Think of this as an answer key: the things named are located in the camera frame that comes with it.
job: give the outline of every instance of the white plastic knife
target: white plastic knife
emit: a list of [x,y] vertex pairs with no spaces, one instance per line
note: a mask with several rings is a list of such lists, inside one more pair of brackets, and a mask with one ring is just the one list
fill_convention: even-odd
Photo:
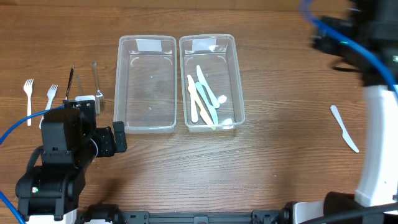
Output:
[[205,102],[208,111],[210,112],[210,116],[213,119],[213,123],[214,124],[218,124],[218,117],[217,117],[217,111],[216,108],[214,108],[214,106],[211,106],[209,101],[207,100],[207,96],[205,93],[205,89],[203,88],[203,86],[200,84],[200,82],[196,82],[195,86],[197,87],[197,90],[199,92],[199,95],[201,96],[201,98],[203,99],[203,101]]
[[193,97],[192,94],[191,96],[191,120],[193,123],[198,122],[198,111],[197,111],[197,104],[195,103],[195,98]]
[[188,77],[188,83],[189,83],[188,91],[200,108],[200,116],[203,118],[203,120],[205,121],[205,123],[207,125],[212,126],[211,127],[212,130],[215,130],[216,127],[213,126],[214,123],[212,122],[209,114],[206,112],[205,107],[203,106],[203,104],[201,103],[201,101],[199,99],[197,88],[195,87],[195,81],[193,81],[193,78],[191,75],[187,75],[187,77]]
[[206,87],[207,93],[209,94],[209,97],[210,97],[211,104],[214,106],[214,108],[218,109],[220,107],[220,103],[218,102],[216,96],[210,89],[210,86],[207,84],[206,78],[203,75],[203,72],[201,71],[200,65],[197,65],[197,75],[198,75],[199,82],[204,87]]
[[343,139],[347,142],[348,146],[350,148],[353,149],[353,151],[355,151],[356,153],[359,152],[358,148],[355,146],[354,141],[351,139],[351,137],[349,136],[346,127],[344,126],[343,120],[340,116],[340,113],[338,112],[338,109],[335,105],[331,105],[330,106],[330,110],[333,113],[333,115],[335,116],[337,123],[340,125],[341,130],[343,130]]

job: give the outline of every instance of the cutlery holder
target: cutlery holder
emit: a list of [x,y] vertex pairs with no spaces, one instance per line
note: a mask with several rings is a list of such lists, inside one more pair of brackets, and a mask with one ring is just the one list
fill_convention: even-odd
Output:
[[190,132],[206,132],[212,129],[199,117],[197,123],[191,120],[188,78],[191,75],[198,82],[197,65],[205,76],[207,84],[217,97],[220,107],[216,110],[218,125],[216,131],[235,129],[245,120],[241,76],[235,40],[232,35],[192,35],[180,39],[181,82],[185,124]]
[[126,133],[173,133],[177,115],[174,37],[131,35],[119,40],[114,121]]

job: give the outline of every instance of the empty plastic container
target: empty plastic container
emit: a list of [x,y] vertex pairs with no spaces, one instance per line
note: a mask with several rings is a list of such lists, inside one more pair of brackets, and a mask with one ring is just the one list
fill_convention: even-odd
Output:
[[182,37],[180,63],[185,124],[189,131],[212,131],[200,115],[198,115],[197,123],[192,122],[191,119],[187,75],[191,75],[194,81],[198,82],[197,65],[201,67],[208,85],[220,103],[220,107],[216,110],[219,122],[218,125],[214,125],[216,130],[235,129],[244,122],[241,76],[235,40],[232,35],[209,34]]
[[126,133],[173,133],[177,114],[174,37],[132,35],[119,40],[114,121]]

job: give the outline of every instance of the white plastic fork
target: white plastic fork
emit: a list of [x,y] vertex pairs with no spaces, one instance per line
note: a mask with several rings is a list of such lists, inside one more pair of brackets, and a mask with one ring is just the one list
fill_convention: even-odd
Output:
[[[57,88],[58,85],[52,85],[49,89],[49,91],[47,92],[47,97],[49,98],[49,102],[47,103],[47,106],[45,107],[45,110],[49,110],[51,109],[51,104],[52,101],[54,100],[55,94],[57,93]],[[39,128],[42,129],[42,121],[44,119],[44,115],[42,116],[42,119],[40,120],[40,124],[39,124]]]
[[[24,85],[24,91],[27,95],[27,115],[32,115],[32,92],[33,92],[33,78],[26,80]],[[32,125],[32,119],[27,120],[27,125]]]

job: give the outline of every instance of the wood grain surface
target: wood grain surface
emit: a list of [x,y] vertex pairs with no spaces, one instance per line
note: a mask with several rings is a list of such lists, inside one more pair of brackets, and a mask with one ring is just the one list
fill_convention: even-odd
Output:
[[[296,11],[301,0],[0,0],[0,4],[31,6],[108,6],[156,7],[178,9],[245,9]],[[348,0],[314,1],[313,10],[340,12],[350,6]]]
[[[128,135],[126,153],[96,159],[80,207],[103,201],[123,210],[248,212],[321,200],[332,190],[353,193],[365,150],[361,82],[330,70],[335,58],[309,47],[312,31],[297,12],[0,6],[0,133],[26,116],[22,86],[29,78],[33,112],[45,108],[51,84],[59,85],[53,105],[61,104],[73,64],[85,93],[94,94],[94,60],[106,99],[97,123],[111,125],[121,36],[231,34],[246,122],[235,131],[189,133],[178,66],[175,132]],[[74,81],[71,96],[77,94]],[[330,105],[359,154],[341,137]],[[0,146],[0,189],[15,206],[15,184],[42,143],[39,121],[21,125]],[[0,219],[16,222],[3,203]]]

